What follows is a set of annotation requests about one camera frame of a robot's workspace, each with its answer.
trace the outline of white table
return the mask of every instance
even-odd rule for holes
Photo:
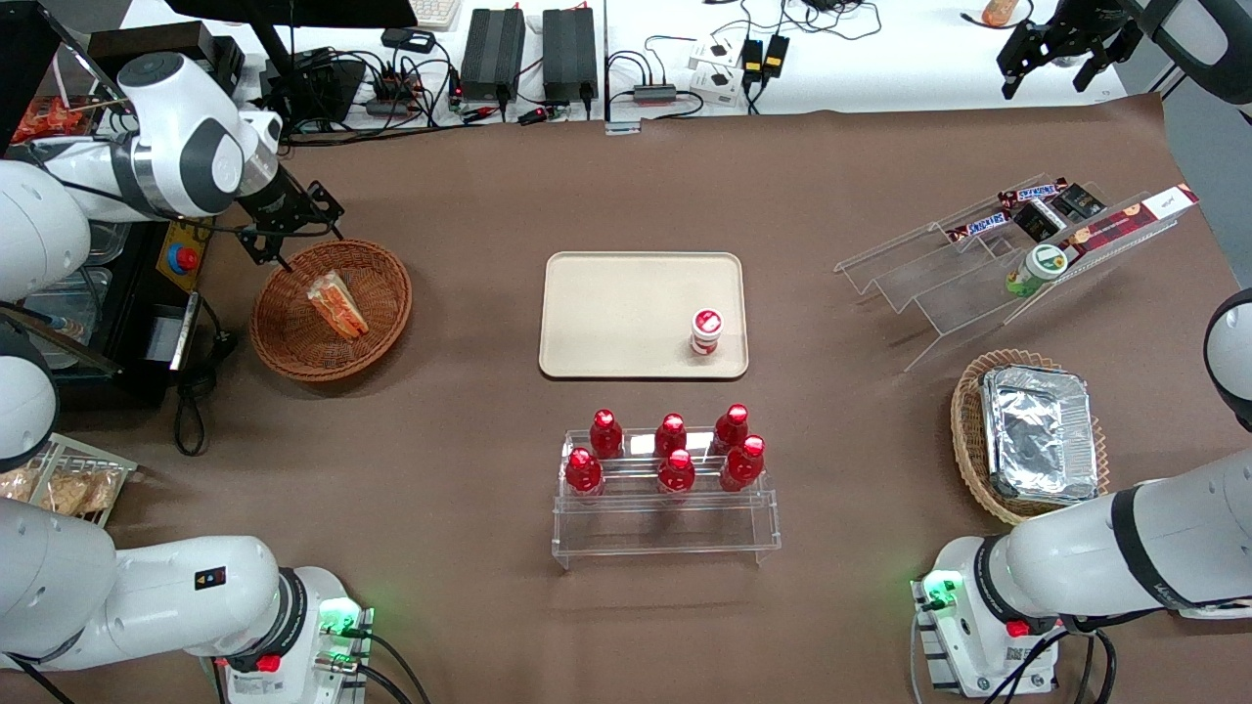
[[[800,18],[804,6],[800,0],[786,0],[789,13]],[[545,9],[568,8],[573,0],[526,0],[522,8],[528,18],[540,25],[538,16]],[[466,34],[470,25],[470,13],[473,8],[511,8],[505,0],[464,0],[456,21],[447,31],[436,36],[448,50],[457,65],[464,51]],[[603,51],[603,21],[608,18],[608,50],[634,49],[644,51],[644,39],[652,34],[676,36],[707,36],[707,34],[729,21],[742,19],[744,13],[737,4],[705,5],[699,0],[592,0],[596,10],[596,45]],[[779,19],[779,0],[746,0],[749,11],[756,24],[771,26]],[[1038,0],[1034,19],[1047,20],[1052,16],[1055,0]],[[1000,95],[1003,78],[995,64],[995,56],[1008,40],[1008,31],[994,31],[970,25],[962,20],[962,11],[978,16],[982,4],[978,0],[880,0],[880,33],[848,41],[829,34],[804,34],[794,26],[784,26],[781,34],[791,39],[782,75],[770,81],[757,106],[762,113],[808,113],[813,110],[839,110],[849,113],[864,111],[901,111],[901,110],[963,110],[983,108],[1024,108],[1047,105],[1085,105],[1126,96],[1126,89],[1116,71],[1107,70],[1092,81],[1085,93],[1077,93],[1072,85],[1078,65],[1062,68],[1043,66],[1023,80],[1017,96],[1009,101]],[[1025,11],[1025,4],[1019,8]],[[123,20],[123,28],[149,26],[177,21],[187,21],[175,14],[163,0],[133,0],[130,10]],[[829,24],[829,16],[823,16],[823,25]],[[228,25],[207,21],[213,34],[229,34],[247,53],[244,76],[235,93],[237,100],[259,95],[258,74],[264,65],[264,53],[259,41],[247,25]],[[873,11],[861,8],[841,18],[839,29],[844,34],[856,36],[874,29]],[[288,43],[288,31],[279,28],[279,36]],[[361,29],[318,29],[299,28],[295,30],[295,49],[307,50],[321,46],[334,46],[339,50],[369,50],[384,59],[391,59],[392,51],[379,41],[381,30]],[[757,39],[769,39],[769,31],[754,30]],[[742,25],[727,29],[726,36],[741,39]],[[687,69],[690,44],[681,41],[654,41],[652,48],[665,60],[671,83],[680,90],[686,89],[691,71]],[[538,59],[542,54],[542,38],[527,31],[523,65]],[[438,50],[431,55],[414,55],[414,59],[442,56]],[[540,99],[543,94],[541,69],[535,69],[522,78],[520,93]],[[431,85],[438,85],[443,75],[442,66],[432,64],[423,69],[423,76]],[[639,79],[639,69],[627,61],[617,61],[611,71],[611,90],[627,90]],[[369,96],[369,89],[363,88],[358,103]],[[437,110],[441,123],[451,123],[454,118],[442,106]],[[533,106],[520,103],[510,109],[511,119],[518,111]],[[669,108],[640,108],[627,98],[613,104],[613,120],[656,116],[675,111],[681,105]],[[702,115],[742,114],[746,104],[735,108],[709,106]],[[572,109],[572,119],[582,119],[581,105]],[[592,106],[592,119],[602,119],[602,100]],[[348,118],[353,127],[381,127],[383,120],[364,114],[356,106]]]

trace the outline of beige tray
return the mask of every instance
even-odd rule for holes
[[[691,351],[691,316],[725,318]],[[747,371],[744,271],[727,252],[557,252],[548,259],[540,368],[551,377],[736,378]]]

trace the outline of brown table surface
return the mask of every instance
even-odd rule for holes
[[[378,609],[378,633],[436,704],[909,701],[909,577],[954,537],[1007,530],[962,484],[948,428],[953,385],[987,349],[1028,348],[1085,377],[1114,489],[1247,446],[1201,356],[1209,314],[1236,287],[1198,212],[1089,294],[909,375],[924,343],[909,334],[925,323],[831,272],[1039,172],[1117,199],[1179,183],[1156,98],[662,122],[629,138],[606,138],[600,123],[498,125],[299,149],[288,163],[344,204],[349,236],[408,264],[413,316],[397,348],[326,388],[243,349],[205,403],[199,458],[170,445],[173,398],[160,413],[80,416],[68,430],[153,467],[121,496],[119,546],[250,534],[282,564],[327,567]],[[543,264],[567,249],[737,254],[747,373],[545,378]],[[223,237],[203,289],[244,328],[267,273]],[[760,567],[667,556],[562,574],[550,539],[563,431],[602,406],[629,426],[667,411],[696,425],[735,401],[770,443],[782,549]],[[1116,701],[1247,699],[1242,624],[1153,615],[1112,635]],[[1059,691],[1032,701],[1073,698],[1079,648],[1063,648]],[[925,689],[924,664],[919,675]],[[85,704],[213,700],[180,653],[55,680]],[[20,701],[44,700],[19,675],[0,681]]]

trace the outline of keyboard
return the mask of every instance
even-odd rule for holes
[[[408,0],[417,15],[417,26],[427,29],[447,29],[457,16],[461,0]]]

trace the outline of aluminum foil container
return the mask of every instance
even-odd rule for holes
[[[1027,366],[983,375],[992,486],[1002,496],[1073,505],[1098,495],[1087,385]]]

